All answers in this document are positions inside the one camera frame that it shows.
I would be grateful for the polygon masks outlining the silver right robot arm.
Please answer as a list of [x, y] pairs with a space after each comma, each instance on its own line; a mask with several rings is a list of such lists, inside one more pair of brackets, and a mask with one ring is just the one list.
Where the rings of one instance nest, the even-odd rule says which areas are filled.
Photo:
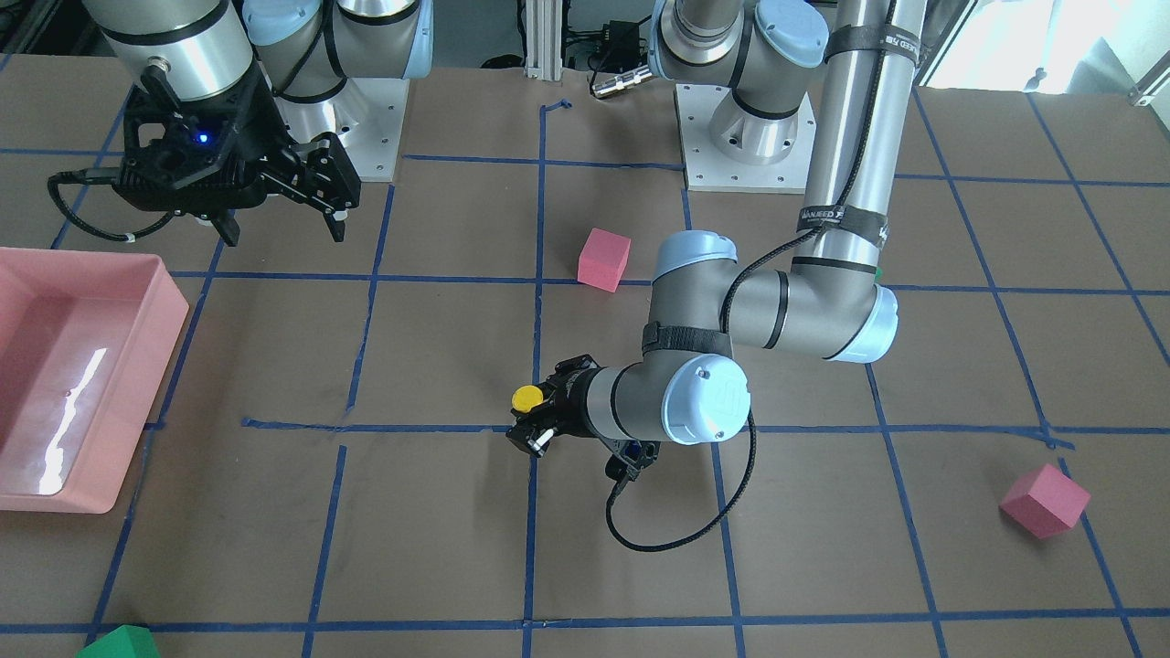
[[333, 241], [366, 181], [388, 181], [410, 81], [431, 74], [431, 1], [88, 1], [133, 76], [115, 167], [51, 174], [75, 228], [131, 244], [188, 214], [238, 245], [271, 196]]

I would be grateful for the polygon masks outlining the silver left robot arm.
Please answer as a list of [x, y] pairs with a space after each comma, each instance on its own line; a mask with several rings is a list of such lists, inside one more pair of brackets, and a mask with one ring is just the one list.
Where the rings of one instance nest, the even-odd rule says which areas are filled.
[[505, 437], [541, 457], [557, 436], [720, 443], [750, 411], [737, 347], [872, 363], [899, 329], [878, 283], [888, 205], [924, 1], [840, 1], [835, 23], [806, 1], [659, 1], [648, 62], [660, 78], [720, 85], [749, 126], [793, 126], [815, 68], [827, 67], [789, 270], [743, 265], [710, 229], [681, 229], [658, 251], [641, 359], [563, 361], [512, 396]]

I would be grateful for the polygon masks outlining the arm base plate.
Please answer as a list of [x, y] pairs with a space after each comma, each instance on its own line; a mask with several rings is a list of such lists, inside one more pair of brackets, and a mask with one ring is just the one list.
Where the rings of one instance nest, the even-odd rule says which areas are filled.
[[277, 100], [292, 138], [308, 143], [317, 133], [338, 133], [363, 181], [395, 178], [410, 80], [347, 78], [316, 100]]
[[675, 103], [691, 192], [805, 192], [815, 138], [808, 95], [798, 112], [779, 119], [748, 114], [720, 85], [677, 84]]

